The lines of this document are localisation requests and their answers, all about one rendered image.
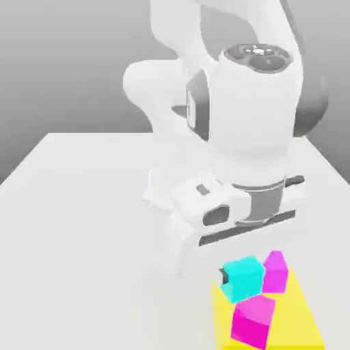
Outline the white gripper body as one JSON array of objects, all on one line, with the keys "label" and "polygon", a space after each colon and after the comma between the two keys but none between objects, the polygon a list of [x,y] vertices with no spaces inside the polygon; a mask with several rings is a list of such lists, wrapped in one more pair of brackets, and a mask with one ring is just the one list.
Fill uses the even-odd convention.
[{"label": "white gripper body", "polygon": [[186,276],[218,269],[224,263],[251,255],[264,255],[305,237],[305,210],[276,215],[261,227],[234,227],[181,243],[176,274]]}]

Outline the small cyan cube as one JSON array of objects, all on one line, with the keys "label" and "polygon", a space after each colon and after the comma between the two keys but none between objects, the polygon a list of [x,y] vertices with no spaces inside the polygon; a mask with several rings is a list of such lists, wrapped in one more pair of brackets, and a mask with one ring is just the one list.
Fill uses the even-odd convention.
[{"label": "small cyan cube", "polygon": [[227,282],[221,285],[221,289],[232,304],[261,293],[265,268],[254,255],[226,262],[223,270]]}]

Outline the small violet cube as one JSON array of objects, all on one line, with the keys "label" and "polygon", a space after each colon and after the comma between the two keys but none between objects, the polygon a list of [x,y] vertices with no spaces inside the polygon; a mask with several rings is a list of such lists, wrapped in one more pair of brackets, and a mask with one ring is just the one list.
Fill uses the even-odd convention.
[{"label": "small violet cube", "polygon": [[272,250],[265,259],[263,266],[265,268],[265,275],[262,284],[262,293],[284,293],[288,280],[288,265],[283,253]]}]

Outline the small magenta cube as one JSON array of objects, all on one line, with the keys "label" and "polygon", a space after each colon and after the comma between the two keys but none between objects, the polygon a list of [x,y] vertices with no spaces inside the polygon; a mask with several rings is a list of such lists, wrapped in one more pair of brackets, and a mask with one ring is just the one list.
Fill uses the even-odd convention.
[{"label": "small magenta cube", "polygon": [[236,304],[230,337],[244,344],[265,350],[276,300],[256,295]]}]

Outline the large yellow box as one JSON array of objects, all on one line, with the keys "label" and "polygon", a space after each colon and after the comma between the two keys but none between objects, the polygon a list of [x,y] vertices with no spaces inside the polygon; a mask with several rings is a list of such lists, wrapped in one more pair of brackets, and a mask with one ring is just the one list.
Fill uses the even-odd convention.
[{"label": "large yellow box", "polygon": [[[288,272],[284,293],[263,295],[276,300],[265,350],[325,350],[321,333],[292,269]],[[215,282],[211,283],[211,304],[216,350],[259,350],[231,339],[236,304],[229,301]]]}]

